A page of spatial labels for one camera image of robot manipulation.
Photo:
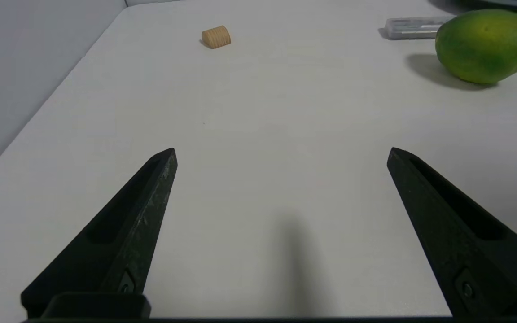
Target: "white wall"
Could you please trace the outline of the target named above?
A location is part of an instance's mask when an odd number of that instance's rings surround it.
[[[129,7],[135,6],[137,4],[151,4],[153,2],[171,2],[171,1],[178,1],[178,0],[127,0],[127,4]]]
[[[124,0],[0,0],[0,155]]]

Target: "green lime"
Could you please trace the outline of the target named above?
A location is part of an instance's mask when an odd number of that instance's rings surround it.
[[[460,79],[494,84],[517,72],[517,14],[506,10],[467,12],[436,34],[439,61]]]

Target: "table surface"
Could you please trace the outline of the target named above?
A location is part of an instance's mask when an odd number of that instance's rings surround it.
[[[124,10],[0,157],[0,322],[155,153],[179,168],[152,316],[448,315],[386,168],[408,150],[517,231],[517,75],[449,76],[389,41],[427,0]],[[232,44],[208,49],[224,25]]]

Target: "cork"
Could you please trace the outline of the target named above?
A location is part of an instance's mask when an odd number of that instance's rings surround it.
[[[230,35],[224,26],[203,31],[201,38],[203,39],[203,43],[212,49],[230,44]]]

